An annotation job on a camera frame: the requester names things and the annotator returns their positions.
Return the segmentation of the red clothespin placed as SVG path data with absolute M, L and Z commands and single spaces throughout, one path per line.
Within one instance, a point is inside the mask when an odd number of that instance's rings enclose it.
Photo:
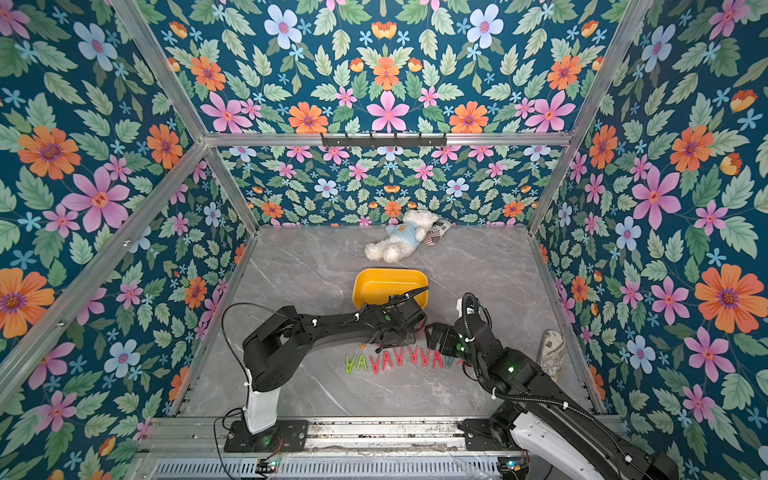
M 432 357 L 432 369 L 436 370 L 436 369 L 443 369 L 443 368 L 444 368 L 444 363 L 443 363 L 442 356 L 439 352 L 435 351 Z
M 424 350 L 423 348 L 419 349 L 419 355 L 420 355 L 420 362 L 423 367 L 427 367 L 430 361 L 430 351 Z
M 372 372 L 378 375 L 381 372 L 381 355 L 370 356 L 369 359 Z
M 401 367 L 403 365 L 403 363 L 404 363 L 404 348 L 401 347 L 399 349 L 394 349 L 393 353 L 394 353 L 394 356 L 395 356 L 395 360 L 396 360 L 397 366 Z
M 392 370 L 393 369 L 393 362 L 389 351 L 385 351 L 383 353 L 382 361 L 381 361 L 381 371 L 386 370 Z
M 419 348 L 418 347 L 412 348 L 411 346 L 407 346 L 407 351 L 412 363 L 417 364 L 418 357 L 419 357 Z

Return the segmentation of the yellow plastic storage box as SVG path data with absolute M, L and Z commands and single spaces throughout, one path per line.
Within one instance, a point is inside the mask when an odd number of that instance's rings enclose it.
M 368 268 L 361 271 L 354 283 L 352 301 L 356 308 L 364 304 L 379 305 L 392 295 L 428 287 L 427 276 L 418 270 L 400 268 Z

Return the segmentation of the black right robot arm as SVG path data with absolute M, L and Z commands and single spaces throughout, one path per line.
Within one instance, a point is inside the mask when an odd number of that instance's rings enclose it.
M 502 404 L 489 418 L 490 437 L 517 446 L 573 479 L 677 479 L 678 466 L 622 438 L 567 395 L 543 368 L 495 336 L 478 298 L 462 297 L 452 326 L 425 327 L 427 345 L 463 360 L 477 384 Z

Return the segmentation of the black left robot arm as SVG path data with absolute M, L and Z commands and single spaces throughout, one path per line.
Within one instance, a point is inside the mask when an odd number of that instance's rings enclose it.
M 277 424 L 280 389 L 314 349 L 360 343 L 378 352 L 405 346 L 416 339 L 427 315 L 418 298 L 426 286 L 390 296 L 382 304 L 365 303 L 351 313 L 302 314 L 293 306 L 278 310 L 255 302 L 235 302 L 221 314 L 221 335 L 245 378 L 247 397 L 241 423 L 250 435 L 263 434 Z M 226 318 L 237 307 L 255 307 L 270 314 L 242 341 L 236 352 L 226 331 Z

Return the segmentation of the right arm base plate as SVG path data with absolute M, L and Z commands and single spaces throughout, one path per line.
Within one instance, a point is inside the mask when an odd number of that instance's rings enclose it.
M 511 444 L 495 434 L 490 421 L 484 418 L 467 418 L 457 423 L 468 451 L 506 451 Z

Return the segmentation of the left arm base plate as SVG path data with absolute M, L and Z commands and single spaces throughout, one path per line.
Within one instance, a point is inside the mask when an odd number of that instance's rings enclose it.
M 251 433 L 244 420 L 232 423 L 227 434 L 226 453 L 285 453 L 304 450 L 309 422 L 306 420 L 278 420 L 260 433 Z

